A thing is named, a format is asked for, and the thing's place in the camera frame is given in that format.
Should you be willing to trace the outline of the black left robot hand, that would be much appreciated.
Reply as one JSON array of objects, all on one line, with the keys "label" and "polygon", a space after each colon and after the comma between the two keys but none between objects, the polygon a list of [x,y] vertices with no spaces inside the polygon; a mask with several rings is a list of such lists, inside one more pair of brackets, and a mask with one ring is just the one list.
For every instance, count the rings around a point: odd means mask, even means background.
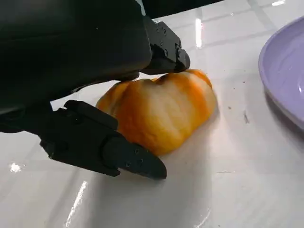
[{"label": "black left robot hand", "polygon": [[0,3],[0,130],[40,138],[50,159],[118,176],[165,179],[163,162],[118,133],[118,122],[83,101],[51,101],[86,86],[180,72],[180,38],[134,0],[3,0]]}]

